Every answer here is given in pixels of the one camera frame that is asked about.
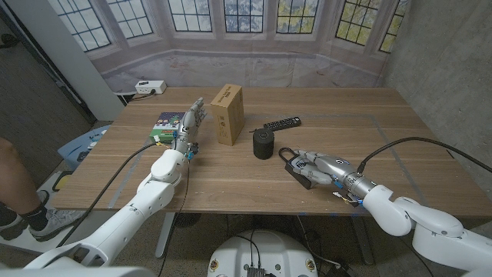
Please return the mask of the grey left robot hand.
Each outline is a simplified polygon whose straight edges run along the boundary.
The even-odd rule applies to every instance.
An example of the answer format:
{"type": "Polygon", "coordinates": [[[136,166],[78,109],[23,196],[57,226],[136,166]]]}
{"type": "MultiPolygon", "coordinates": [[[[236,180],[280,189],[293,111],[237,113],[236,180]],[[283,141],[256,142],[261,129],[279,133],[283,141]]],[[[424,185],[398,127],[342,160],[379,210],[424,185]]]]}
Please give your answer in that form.
{"type": "Polygon", "coordinates": [[[171,143],[171,149],[185,154],[188,151],[189,145],[195,142],[198,129],[206,115],[204,99],[199,98],[180,121],[177,136],[171,143]]]}

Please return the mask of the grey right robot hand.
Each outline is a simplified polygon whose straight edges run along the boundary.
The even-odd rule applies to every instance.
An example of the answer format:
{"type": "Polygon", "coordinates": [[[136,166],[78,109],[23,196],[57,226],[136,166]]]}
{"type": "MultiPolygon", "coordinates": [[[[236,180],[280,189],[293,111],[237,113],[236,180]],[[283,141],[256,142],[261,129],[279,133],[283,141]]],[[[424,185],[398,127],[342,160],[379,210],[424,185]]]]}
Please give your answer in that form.
{"type": "Polygon", "coordinates": [[[325,155],[320,152],[308,152],[296,149],[294,153],[304,165],[295,162],[294,172],[303,175],[315,184],[335,184],[341,189],[364,198],[376,185],[367,177],[358,174],[353,165],[347,160],[325,155]]]}

